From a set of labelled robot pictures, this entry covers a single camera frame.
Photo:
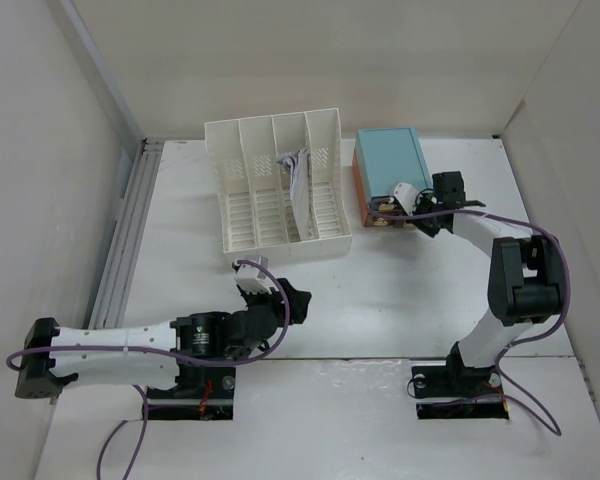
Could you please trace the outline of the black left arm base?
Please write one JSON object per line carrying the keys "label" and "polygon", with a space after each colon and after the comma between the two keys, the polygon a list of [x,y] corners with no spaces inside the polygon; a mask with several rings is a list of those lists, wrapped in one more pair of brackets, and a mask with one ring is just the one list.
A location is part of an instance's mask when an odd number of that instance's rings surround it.
{"label": "black left arm base", "polygon": [[231,421],[235,367],[185,367],[168,390],[148,388],[148,419],[156,421]]}

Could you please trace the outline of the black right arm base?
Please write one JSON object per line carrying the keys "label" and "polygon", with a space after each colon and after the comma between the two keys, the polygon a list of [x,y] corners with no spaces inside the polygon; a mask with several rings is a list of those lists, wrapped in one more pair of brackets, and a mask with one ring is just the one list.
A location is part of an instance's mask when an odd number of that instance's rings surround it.
{"label": "black right arm base", "polygon": [[494,366],[466,367],[456,348],[446,358],[415,361],[408,387],[419,420],[508,420],[500,375]]}

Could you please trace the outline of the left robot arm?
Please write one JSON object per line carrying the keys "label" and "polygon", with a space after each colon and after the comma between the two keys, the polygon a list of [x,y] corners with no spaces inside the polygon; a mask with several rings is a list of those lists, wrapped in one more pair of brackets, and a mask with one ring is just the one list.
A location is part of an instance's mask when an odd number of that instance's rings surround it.
{"label": "left robot arm", "polygon": [[15,395],[52,398],[65,388],[104,384],[193,396],[210,384],[211,370],[252,363],[270,351],[270,339],[305,321],[312,299],[285,278],[239,292],[245,306],[233,313],[195,313],[144,327],[83,330],[39,318],[8,361],[18,373]]}

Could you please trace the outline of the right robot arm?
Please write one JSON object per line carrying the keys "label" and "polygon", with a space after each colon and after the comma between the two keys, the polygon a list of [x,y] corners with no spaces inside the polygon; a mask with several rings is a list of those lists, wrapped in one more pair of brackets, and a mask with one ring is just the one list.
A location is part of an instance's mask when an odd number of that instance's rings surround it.
{"label": "right robot arm", "polygon": [[466,198],[458,171],[434,174],[432,188],[415,201],[420,231],[434,237],[446,230],[490,260],[486,313],[454,343],[442,365],[412,369],[419,398],[485,394],[499,376],[496,365],[501,354],[529,328],[561,314],[569,299],[556,240],[524,222],[464,211],[482,205]]}

